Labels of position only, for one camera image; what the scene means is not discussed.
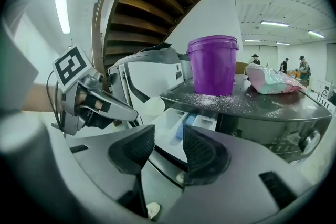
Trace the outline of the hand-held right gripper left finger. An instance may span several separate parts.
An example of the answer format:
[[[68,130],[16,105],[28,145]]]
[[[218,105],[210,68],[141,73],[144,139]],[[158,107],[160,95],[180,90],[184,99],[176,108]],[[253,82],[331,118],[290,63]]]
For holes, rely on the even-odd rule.
[[[110,199],[147,217],[141,171],[155,146],[155,126],[68,141],[74,158],[90,180]]]

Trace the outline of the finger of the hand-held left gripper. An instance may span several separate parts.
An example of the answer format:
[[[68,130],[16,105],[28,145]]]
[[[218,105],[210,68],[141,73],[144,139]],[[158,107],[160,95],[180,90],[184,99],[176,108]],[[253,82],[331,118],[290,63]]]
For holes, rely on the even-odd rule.
[[[102,103],[101,108],[96,108],[94,103],[92,109],[105,118],[134,121],[138,117],[138,112],[135,109],[101,89],[88,90],[87,97],[94,97]]]

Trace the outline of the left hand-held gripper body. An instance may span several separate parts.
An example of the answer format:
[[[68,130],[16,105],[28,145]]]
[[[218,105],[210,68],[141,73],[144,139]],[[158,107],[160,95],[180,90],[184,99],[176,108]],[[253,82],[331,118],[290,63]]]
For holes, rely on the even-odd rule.
[[[80,91],[103,90],[104,75],[98,72],[86,53],[78,45],[68,50],[52,63],[56,76],[52,101],[58,128],[66,135],[76,135],[84,127],[105,129],[113,119],[104,118],[87,104],[76,105],[76,95]]]

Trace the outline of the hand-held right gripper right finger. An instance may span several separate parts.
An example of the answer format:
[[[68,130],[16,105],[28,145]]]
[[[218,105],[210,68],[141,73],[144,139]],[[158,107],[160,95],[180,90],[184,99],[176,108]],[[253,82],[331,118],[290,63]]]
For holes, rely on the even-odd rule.
[[[255,142],[186,126],[183,150],[181,223],[285,223],[314,192],[299,171]]]

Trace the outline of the person's left hand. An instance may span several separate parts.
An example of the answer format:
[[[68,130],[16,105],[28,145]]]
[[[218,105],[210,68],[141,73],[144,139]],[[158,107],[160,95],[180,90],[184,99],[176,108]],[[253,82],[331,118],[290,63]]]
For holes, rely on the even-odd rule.
[[[103,105],[103,103],[99,99],[93,97],[92,95],[89,95],[89,97],[87,97],[87,92],[85,91],[80,91],[76,95],[76,105],[81,104],[87,104],[89,107],[95,107],[98,110],[101,110]]]

